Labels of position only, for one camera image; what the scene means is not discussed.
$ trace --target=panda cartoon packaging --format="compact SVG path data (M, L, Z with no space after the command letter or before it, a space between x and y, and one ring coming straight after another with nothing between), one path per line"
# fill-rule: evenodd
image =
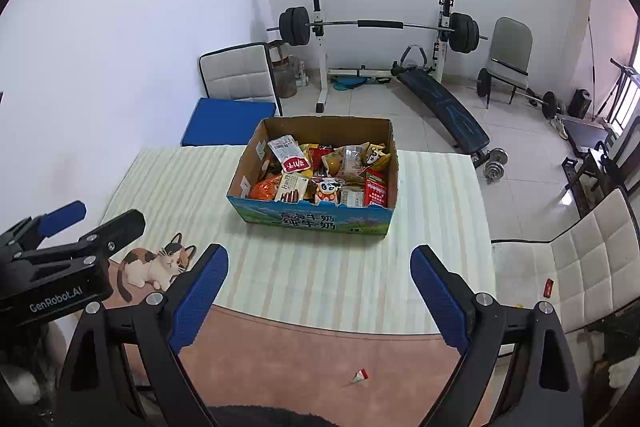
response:
M316 204L320 201L328 201L338 204L338 189L344 182L336 178L322 178L316 183Z

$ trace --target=black weight plate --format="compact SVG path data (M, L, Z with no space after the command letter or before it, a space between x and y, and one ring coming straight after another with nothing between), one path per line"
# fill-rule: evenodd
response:
M309 13L304 6L298 6L293 9L291 27L293 28L293 35L296 38L297 46L309 44L311 28L309 27Z
M449 28L453 30L453 33L449 33L449 48L454 52L463 52L468 39L468 25L462 13L451 14Z
M480 41L480 28L478 28L478 23L471 19L471 24L469 26L471 28L471 32L469 33L469 42L467 43L466 48L468 49L467 53L471 53L475 51L478 47L478 42Z
M558 97L553 91L547 91L545 96L542 97L542 114L545 115L547 120L551 120L556 114L558 114Z
M476 84L476 91L480 98L484 98L489 93L489 85L491 83L491 75L487 73L486 68L482 68L478 73L478 83Z
M293 8L287 8L280 14L278 29L280 30L280 38L282 38L283 41L291 46L297 46L292 29L293 10Z

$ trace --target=weight plate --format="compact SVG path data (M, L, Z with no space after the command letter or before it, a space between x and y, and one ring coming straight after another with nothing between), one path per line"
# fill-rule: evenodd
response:
M551 120L558 114L558 97L553 91L547 91L542 97L542 114L547 120Z
M489 182L497 182L504 176L504 167L498 162L487 162L484 164L484 177Z
M449 48L454 52L465 52L466 42L469 36L469 26L462 13L452 13L449 18L449 28L453 33L449 33Z
M487 72L486 68L482 68L478 73L478 83L476 84L476 91L480 98L484 98L489 94L489 88L491 83L491 75Z
M309 44L311 37L311 27L309 26L309 13L304 6L298 6L293 9L293 21L291 24L293 35L296 38L298 46Z
M293 36L292 22L293 22L293 8L287 8L280 14L278 19L278 29L280 30L280 37L283 41L291 46L297 46L296 38Z
M509 161L509 157L507 156L506 151L504 149L500 149L499 147L491 149L489 151L489 156L492 161L501 163L502 165L507 165L507 162Z
M478 23L471 19L471 35L469 35L469 42L467 45L468 52L473 52L478 47L478 42L480 41L480 28L478 28Z

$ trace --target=striped tablecloth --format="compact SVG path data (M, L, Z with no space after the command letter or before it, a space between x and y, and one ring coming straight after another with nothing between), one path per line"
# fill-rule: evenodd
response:
M361 333L438 333L409 272L427 244L472 290L495 294L489 229L468 156L398 151L398 204L384 238L249 225L226 199L244 146L145 150L103 221L136 208L144 235L131 248L183 245L228 251L215 304L302 326Z

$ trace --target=dumbbell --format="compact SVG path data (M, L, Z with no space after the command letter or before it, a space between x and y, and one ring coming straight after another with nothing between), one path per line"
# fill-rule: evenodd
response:
M486 97L490 90L491 75L485 68L480 70L476 82L478 83L478 96L480 98ZM516 91L515 94L519 94L520 96L524 96L524 98L538 102L542 106L542 114L547 120L551 120L559 112L558 97L553 91L547 91L545 96L542 97L542 100L525 92Z
M507 165L509 157L504 149L495 148L491 149L488 154L489 158L484 164L484 177L489 182L497 182L504 176L504 166Z

